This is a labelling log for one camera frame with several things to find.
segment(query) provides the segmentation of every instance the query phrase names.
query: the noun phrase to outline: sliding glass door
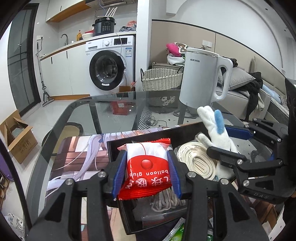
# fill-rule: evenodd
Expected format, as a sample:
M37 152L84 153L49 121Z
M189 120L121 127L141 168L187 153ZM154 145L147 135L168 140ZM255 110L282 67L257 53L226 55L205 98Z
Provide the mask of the sliding glass door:
M33 64L33 31L38 4L28 4L13 19L8 40L8 74L15 105L24 115L40 102Z

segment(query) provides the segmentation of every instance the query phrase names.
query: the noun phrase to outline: black jacket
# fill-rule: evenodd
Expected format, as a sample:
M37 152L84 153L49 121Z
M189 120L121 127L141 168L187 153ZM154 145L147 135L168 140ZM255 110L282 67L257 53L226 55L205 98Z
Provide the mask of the black jacket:
M249 103L247 106L247 114L246 114L246 121L249 121L249 116L255 110L256 106L258 105L258 93L260 89L263 87L263 80L261 78L261 72L249 73L253 76L254 80L247 83L246 85L237 88L235 91L248 91L250 94Z

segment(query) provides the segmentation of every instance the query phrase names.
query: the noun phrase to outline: wooden shelf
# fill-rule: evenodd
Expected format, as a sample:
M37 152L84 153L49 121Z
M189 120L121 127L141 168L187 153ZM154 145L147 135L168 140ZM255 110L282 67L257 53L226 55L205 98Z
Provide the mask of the wooden shelf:
M52 23L59 23L63 21L64 19L71 17L75 15L76 13L82 12L86 9L89 9L90 7L85 4L85 1L76 3L75 5L72 5L69 8L66 8L65 10L59 12L57 15L53 16L47 22Z

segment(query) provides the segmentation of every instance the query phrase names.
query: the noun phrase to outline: washing machine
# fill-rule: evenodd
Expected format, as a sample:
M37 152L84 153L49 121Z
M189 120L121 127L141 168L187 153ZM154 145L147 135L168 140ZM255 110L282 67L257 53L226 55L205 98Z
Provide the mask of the washing machine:
M123 35L86 42L89 66L89 94L119 92L119 86L131 86L135 79L135 37Z

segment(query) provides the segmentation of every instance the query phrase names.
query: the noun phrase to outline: label sticker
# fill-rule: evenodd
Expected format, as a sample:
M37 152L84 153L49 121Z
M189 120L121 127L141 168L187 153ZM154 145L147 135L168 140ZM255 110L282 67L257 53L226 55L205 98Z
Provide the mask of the label sticker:
M126 57L131 57L131 56L132 56L131 48L126 48Z

